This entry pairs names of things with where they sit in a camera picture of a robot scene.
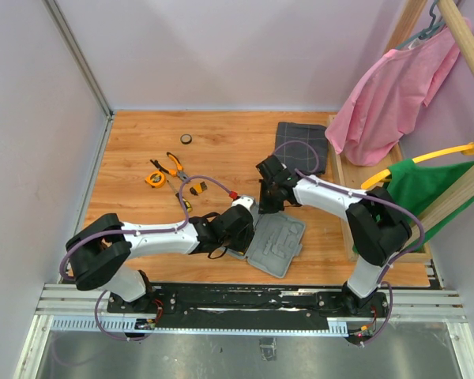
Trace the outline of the grey plastic tool case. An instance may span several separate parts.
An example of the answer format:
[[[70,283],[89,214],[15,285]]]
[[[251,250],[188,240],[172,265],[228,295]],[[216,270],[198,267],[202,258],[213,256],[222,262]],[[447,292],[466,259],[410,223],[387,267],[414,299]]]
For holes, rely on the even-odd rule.
[[[227,255],[247,263],[279,279],[283,279],[294,257],[303,247],[301,241],[306,224],[284,212],[260,215],[258,202],[251,209],[254,237],[244,256],[222,248]]]

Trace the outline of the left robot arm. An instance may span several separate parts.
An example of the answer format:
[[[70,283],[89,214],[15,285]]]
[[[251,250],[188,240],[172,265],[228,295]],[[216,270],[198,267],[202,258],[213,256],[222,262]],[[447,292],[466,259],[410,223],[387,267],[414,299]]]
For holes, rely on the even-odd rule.
[[[254,237],[254,215],[248,206],[233,204],[223,213],[194,216],[181,223],[138,225],[101,216],[66,243],[69,265],[79,291],[103,288],[134,313],[146,313],[155,290],[146,274],[125,265],[131,259],[163,253],[211,256],[216,250],[244,251]]]

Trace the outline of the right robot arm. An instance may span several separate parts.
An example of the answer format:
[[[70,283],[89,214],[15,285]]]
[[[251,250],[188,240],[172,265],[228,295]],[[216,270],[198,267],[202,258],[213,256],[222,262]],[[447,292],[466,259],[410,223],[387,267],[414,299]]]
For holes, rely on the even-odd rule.
[[[282,212],[288,202],[320,209],[347,223],[359,257],[342,287],[340,303],[352,316],[368,310],[385,267],[412,237],[410,211],[396,204],[382,187],[365,191],[336,185],[315,175],[290,171],[274,155],[256,168],[261,175],[261,214]]]

